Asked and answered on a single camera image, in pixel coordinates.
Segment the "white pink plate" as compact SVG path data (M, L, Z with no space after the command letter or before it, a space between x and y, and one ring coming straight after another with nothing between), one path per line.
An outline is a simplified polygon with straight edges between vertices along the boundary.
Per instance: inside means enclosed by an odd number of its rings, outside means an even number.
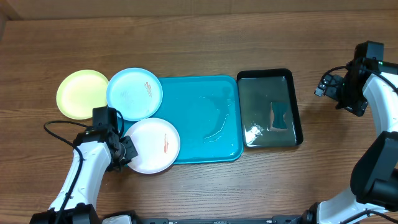
M168 169L180 152L178 131L164 119L138 121L125 135L131 138L137 151L137 156L127 165L141 174L156 174Z

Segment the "green scrub sponge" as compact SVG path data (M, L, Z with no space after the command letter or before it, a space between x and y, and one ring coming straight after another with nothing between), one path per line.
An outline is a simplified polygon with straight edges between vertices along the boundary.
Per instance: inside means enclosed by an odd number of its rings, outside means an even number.
M270 123L271 130L281 131L287 129L284 116L287 112L288 106L284 102L271 103Z

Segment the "green rimmed plate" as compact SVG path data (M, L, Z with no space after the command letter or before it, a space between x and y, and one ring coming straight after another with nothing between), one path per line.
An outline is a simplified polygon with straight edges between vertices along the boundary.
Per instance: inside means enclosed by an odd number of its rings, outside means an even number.
M67 76L60 84L56 103L68 118L83 120L93 116L93 108L104 107L108 79L95 70L79 70Z

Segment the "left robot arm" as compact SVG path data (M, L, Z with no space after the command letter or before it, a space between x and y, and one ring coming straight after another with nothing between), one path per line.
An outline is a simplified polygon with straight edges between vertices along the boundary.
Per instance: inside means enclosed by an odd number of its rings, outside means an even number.
M120 170L138 155L129 136L113 131L85 131L73 141L73 161L57 198L31 223L101 223L96 212L105 172Z

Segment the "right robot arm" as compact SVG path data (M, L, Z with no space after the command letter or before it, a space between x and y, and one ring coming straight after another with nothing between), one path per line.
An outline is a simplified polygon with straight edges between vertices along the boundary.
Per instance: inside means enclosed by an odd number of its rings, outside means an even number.
M397 65L376 57L359 57L344 67L346 75L328 70L315 89L361 116L370 107L376 136L355 164L349 187L333 198L314 203L299 223L359 223L379 216L397 223Z

